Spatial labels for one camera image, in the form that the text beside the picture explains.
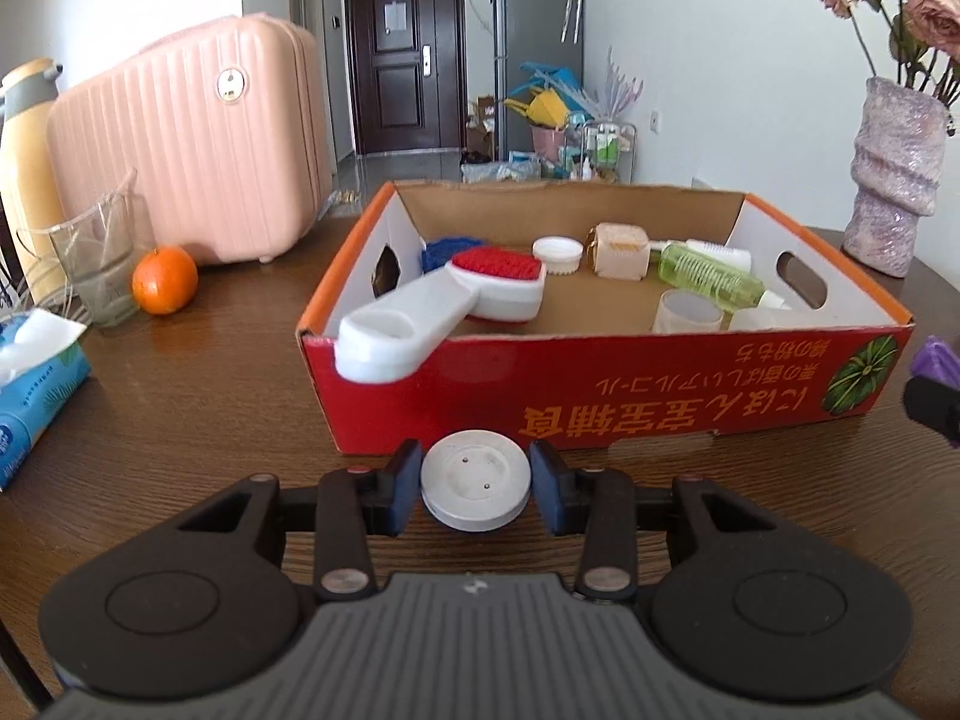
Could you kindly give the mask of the white round disc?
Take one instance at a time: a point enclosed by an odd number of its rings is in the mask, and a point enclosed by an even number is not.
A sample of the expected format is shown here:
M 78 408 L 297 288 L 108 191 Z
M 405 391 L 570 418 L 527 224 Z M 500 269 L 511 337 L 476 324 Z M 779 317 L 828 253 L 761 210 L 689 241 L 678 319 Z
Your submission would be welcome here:
M 524 450 L 503 434 L 459 431 L 423 457 L 420 491 L 427 511 L 459 532 L 487 533 L 523 513 L 532 472 Z

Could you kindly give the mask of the red white lint brush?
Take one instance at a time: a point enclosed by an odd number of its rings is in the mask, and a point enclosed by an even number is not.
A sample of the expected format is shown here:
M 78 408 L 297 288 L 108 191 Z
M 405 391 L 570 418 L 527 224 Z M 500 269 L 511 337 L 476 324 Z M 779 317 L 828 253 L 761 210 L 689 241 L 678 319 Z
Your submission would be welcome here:
M 415 374 L 467 317 L 500 323 L 535 319 L 545 265 L 532 255 L 474 247 L 402 284 L 340 321 L 338 375 L 354 383 L 393 383 Z

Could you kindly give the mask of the blue plastic lid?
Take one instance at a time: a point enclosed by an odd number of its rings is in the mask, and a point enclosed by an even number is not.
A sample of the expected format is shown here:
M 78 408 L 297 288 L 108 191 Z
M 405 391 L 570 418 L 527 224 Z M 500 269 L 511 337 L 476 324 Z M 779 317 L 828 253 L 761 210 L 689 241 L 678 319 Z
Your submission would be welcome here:
M 448 238 L 434 239 L 423 245 L 420 254 L 420 265 L 423 273 L 443 268 L 454 255 L 466 250 L 482 247 L 482 239 L 470 236 L 449 236 Z

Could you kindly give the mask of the clear tape roll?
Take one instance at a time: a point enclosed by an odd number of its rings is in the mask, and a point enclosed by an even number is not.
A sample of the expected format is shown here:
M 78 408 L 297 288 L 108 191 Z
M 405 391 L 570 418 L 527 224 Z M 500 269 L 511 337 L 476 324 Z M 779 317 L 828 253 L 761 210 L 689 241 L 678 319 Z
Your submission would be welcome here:
M 659 298 L 656 317 L 652 322 L 654 335 L 693 335 L 719 332 L 724 312 L 700 294 L 669 289 Z

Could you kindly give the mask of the white ridged cap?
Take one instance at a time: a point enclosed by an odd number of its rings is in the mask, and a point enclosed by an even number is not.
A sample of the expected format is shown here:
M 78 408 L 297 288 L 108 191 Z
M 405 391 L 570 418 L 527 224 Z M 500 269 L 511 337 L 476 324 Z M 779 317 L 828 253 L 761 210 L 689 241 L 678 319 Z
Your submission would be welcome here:
M 544 266 L 549 275 L 566 277 L 579 270 L 583 260 L 584 245 L 578 239 L 566 236 L 544 236 L 535 239 L 532 255 Z

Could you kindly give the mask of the green spray bottle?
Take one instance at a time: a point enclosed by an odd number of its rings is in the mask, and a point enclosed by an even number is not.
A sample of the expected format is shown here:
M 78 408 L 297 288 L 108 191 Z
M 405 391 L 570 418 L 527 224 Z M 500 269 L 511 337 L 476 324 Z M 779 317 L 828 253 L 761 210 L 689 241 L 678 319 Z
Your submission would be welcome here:
M 750 271 L 740 270 L 724 260 L 693 249 L 683 242 L 653 242 L 659 280 L 677 289 L 709 299 L 729 314 L 739 310 L 788 310 L 789 305 L 775 291 L 766 288 Z

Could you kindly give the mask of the red cardboard box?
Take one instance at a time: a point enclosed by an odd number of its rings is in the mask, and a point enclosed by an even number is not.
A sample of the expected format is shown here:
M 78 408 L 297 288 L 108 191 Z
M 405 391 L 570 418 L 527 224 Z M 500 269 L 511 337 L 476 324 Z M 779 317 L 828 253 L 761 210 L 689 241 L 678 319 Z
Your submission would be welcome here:
M 664 287 L 583 266 L 548 277 L 534 320 L 466 320 L 418 371 L 363 385 L 335 367 L 338 324 L 368 304 L 386 262 L 420 277 L 428 242 L 472 236 L 529 250 L 602 223 L 656 241 L 747 250 L 779 316 L 704 337 L 652 330 Z M 379 455 L 407 439 L 490 429 L 562 449 L 632 437 L 734 434 L 872 408 L 913 333 L 911 312 L 815 232 L 750 193 L 580 182 L 386 184 L 348 232 L 296 336 L 337 449 Z

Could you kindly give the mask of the pink textured vase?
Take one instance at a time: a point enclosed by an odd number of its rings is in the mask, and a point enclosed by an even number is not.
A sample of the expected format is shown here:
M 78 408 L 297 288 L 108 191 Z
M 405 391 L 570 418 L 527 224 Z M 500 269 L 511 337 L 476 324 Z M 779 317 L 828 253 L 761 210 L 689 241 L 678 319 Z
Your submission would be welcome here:
M 853 214 L 843 250 L 887 277 L 905 278 L 918 224 L 934 215 L 949 111 L 939 99 L 873 76 L 854 138 Z

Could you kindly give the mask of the orange fruit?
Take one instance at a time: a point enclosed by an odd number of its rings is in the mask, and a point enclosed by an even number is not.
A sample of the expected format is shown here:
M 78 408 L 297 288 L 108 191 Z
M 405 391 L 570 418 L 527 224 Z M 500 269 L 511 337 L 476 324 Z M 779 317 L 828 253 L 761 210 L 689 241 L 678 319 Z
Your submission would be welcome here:
M 165 245 L 146 254 L 132 273 L 132 296 L 152 316 L 184 309 L 199 288 L 199 270 L 182 247 Z

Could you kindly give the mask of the metal storage cart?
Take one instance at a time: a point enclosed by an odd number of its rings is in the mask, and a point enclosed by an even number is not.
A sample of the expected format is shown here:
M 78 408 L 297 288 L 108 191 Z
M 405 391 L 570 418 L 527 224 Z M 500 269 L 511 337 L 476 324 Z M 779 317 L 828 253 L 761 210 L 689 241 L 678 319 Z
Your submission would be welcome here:
M 636 127 L 617 122 L 568 125 L 558 151 L 572 181 L 633 184 L 636 172 Z

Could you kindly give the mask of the dried pink flowers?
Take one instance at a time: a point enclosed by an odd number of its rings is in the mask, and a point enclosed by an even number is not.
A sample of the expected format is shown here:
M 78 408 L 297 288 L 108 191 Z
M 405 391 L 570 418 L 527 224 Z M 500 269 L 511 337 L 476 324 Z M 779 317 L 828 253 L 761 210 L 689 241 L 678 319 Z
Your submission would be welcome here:
M 853 30 L 867 75 L 958 106 L 958 0 L 817 0 Z

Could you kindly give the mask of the clear glass cup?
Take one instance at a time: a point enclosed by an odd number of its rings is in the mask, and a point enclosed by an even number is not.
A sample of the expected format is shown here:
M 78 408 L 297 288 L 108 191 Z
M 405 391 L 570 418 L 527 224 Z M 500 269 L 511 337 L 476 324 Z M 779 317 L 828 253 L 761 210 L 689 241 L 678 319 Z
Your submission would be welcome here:
M 117 327 L 139 312 L 133 270 L 153 247 L 153 229 L 145 200 L 135 192 L 138 178 L 132 167 L 116 188 L 70 220 L 13 232 L 26 257 L 21 304 L 98 328 Z

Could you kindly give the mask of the blue tissue pack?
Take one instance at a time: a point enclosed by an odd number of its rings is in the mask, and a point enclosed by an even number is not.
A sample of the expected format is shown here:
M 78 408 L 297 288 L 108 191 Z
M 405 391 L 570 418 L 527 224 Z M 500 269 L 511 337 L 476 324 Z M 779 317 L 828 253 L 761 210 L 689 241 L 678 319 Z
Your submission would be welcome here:
M 2 322 L 0 476 L 10 486 L 39 437 L 88 378 L 86 325 L 31 309 Z

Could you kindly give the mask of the dark brown door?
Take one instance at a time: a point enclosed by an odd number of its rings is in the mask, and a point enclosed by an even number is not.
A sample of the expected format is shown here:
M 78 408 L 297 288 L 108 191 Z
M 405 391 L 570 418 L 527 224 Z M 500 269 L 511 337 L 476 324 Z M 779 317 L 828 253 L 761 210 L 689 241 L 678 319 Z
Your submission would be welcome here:
M 460 149 L 466 0 L 347 0 L 356 151 Z

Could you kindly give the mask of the yellow thermos jug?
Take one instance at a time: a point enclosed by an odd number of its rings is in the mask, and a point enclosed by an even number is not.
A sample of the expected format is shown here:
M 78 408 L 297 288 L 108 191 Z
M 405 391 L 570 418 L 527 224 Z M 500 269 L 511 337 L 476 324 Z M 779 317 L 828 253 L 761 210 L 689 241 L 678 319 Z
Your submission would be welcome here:
M 49 229 L 65 219 L 47 144 L 62 67 L 32 59 L 2 80 L 2 202 L 26 289 L 39 304 L 65 286 Z

